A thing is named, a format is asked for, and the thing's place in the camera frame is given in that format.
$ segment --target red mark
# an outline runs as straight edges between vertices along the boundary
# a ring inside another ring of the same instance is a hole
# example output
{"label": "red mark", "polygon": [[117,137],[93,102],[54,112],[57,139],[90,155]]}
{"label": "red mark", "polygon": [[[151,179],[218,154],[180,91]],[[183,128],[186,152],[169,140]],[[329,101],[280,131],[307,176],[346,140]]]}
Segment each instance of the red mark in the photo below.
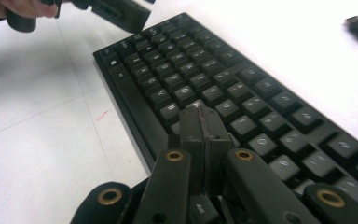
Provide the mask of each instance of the red mark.
{"label": "red mark", "polygon": [[96,120],[97,120],[97,121],[100,121],[100,120],[103,118],[103,116],[105,116],[105,114],[107,114],[107,112],[109,112],[109,110],[106,110],[105,112],[103,112],[103,113],[100,115],[100,117],[98,117]]}

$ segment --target white surface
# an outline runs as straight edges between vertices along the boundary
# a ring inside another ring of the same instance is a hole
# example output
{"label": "white surface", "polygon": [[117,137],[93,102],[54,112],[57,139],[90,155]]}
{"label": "white surface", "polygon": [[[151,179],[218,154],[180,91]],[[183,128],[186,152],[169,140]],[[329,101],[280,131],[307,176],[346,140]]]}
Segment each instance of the white surface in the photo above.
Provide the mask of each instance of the white surface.
{"label": "white surface", "polygon": [[[158,0],[146,27],[188,12],[358,139],[347,2]],[[72,4],[30,34],[0,21],[0,223],[69,223],[96,186],[147,177],[92,57],[128,35]]]}

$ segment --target keyboard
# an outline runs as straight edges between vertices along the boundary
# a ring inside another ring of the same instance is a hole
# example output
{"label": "keyboard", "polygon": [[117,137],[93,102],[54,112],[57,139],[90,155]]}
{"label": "keyboard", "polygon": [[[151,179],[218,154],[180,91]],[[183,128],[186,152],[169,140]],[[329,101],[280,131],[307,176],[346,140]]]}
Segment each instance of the keyboard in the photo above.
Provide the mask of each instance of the keyboard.
{"label": "keyboard", "polygon": [[189,15],[93,55],[150,168],[180,111],[205,105],[293,193],[327,183],[358,202],[358,141]]}

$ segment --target metal ring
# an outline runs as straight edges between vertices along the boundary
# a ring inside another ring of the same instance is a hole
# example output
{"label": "metal ring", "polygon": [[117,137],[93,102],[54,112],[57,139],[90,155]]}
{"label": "metal ring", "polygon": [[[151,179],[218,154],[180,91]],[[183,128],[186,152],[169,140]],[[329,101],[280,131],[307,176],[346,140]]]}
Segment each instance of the metal ring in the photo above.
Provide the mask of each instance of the metal ring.
{"label": "metal ring", "polygon": [[[112,198],[106,198],[105,195],[110,192],[115,193],[115,196]],[[122,196],[123,196],[123,194],[122,194],[121,190],[118,188],[104,189],[98,195],[98,203],[100,203],[102,205],[111,205],[111,204],[114,204],[114,203],[120,201]]]}
{"label": "metal ring", "polygon": [[169,161],[180,161],[183,157],[184,156],[180,151],[170,151],[167,153],[167,160]]}
{"label": "metal ring", "polygon": [[235,156],[242,161],[251,161],[253,158],[253,155],[251,153],[243,150],[236,151]]}
{"label": "metal ring", "polygon": [[316,192],[316,196],[318,196],[319,200],[321,200],[323,203],[328,204],[332,207],[343,207],[345,206],[345,201],[344,199],[339,196],[338,194],[336,194],[335,192],[328,190],[328,189],[319,189]]}

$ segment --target hand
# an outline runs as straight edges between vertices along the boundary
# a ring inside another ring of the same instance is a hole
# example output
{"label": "hand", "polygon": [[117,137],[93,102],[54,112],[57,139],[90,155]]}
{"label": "hand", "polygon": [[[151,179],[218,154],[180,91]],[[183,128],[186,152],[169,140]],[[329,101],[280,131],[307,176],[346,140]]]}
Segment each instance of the hand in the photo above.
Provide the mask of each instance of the hand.
{"label": "hand", "polygon": [[0,0],[0,18],[7,16],[7,9],[26,18],[54,17],[58,12],[56,5],[44,5],[40,0]]}

